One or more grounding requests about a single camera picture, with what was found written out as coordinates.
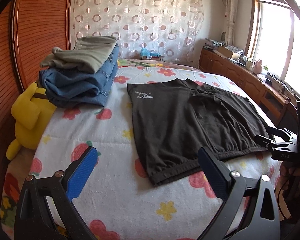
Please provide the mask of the person's right hand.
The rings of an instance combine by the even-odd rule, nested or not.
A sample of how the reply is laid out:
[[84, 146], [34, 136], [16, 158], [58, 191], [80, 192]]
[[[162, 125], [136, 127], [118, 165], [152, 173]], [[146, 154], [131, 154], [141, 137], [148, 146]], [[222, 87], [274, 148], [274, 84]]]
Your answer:
[[279, 186], [287, 200], [300, 196], [300, 167], [284, 161], [280, 166]]

